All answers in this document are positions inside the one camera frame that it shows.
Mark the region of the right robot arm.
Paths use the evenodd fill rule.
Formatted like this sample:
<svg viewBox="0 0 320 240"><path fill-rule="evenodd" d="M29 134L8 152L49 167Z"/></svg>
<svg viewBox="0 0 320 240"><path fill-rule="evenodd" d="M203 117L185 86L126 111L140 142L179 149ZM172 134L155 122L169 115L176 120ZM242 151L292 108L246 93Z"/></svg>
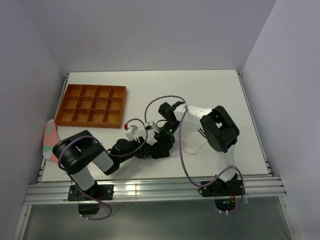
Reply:
<svg viewBox="0 0 320 240"><path fill-rule="evenodd" d="M178 101L173 105L163 103L158 113L167 120L168 124L172 125L169 130L171 134L178 131L178 149L182 169L189 181L199 188L201 185L192 180L184 163L182 125L184 122L191 123L204 130L206 141L219 155L221 171L215 177L220 179L216 183L216 189L222 195L229 194L234 188L232 180L241 175L239 169L235 167L234 157L234 149L240 131L225 108L220 105L215 108L201 108Z"/></svg>

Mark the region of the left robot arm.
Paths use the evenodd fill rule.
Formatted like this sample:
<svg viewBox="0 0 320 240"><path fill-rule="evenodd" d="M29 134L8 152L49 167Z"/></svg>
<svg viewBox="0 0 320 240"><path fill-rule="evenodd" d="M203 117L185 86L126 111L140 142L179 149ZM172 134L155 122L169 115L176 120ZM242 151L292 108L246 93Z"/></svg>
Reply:
<svg viewBox="0 0 320 240"><path fill-rule="evenodd" d="M59 168L78 185L79 194L91 200L98 193L98 184L89 171L89 163L94 163L108 176L116 172L126 160L150 156L151 146L143 137L136 140L121 138L111 149L106 150L89 131L84 130L58 142L52 153L58 159Z"/></svg>

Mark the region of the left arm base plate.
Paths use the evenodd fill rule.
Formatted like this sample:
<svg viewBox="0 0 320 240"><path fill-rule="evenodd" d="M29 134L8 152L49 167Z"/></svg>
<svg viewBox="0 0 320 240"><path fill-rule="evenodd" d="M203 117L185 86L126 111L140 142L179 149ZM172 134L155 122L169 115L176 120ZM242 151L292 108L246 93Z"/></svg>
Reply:
<svg viewBox="0 0 320 240"><path fill-rule="evenodd" d="M85 194L91 198L95 198L101 201L109 201L113 199L114 194L114 185L113 184L97 184L84 191ZM81 201L90 201L88 198L81 192L81 189L77 185L72 185L69 188L69 193L67 200L70 202L81 202Z"/></svg>

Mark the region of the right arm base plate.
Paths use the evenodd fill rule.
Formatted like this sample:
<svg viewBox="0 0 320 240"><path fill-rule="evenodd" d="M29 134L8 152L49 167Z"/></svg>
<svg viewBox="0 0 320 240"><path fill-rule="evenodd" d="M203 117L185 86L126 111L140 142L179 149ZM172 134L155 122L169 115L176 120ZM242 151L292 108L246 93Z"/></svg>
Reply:
<svg viewBox="0 0 320 240"><path fill-rule="evenodd" d="M230 180L228 182L224 182L218 179L211 185L198 189L198 193L203 197L241 197L243 190L241 180Z"/></svg>

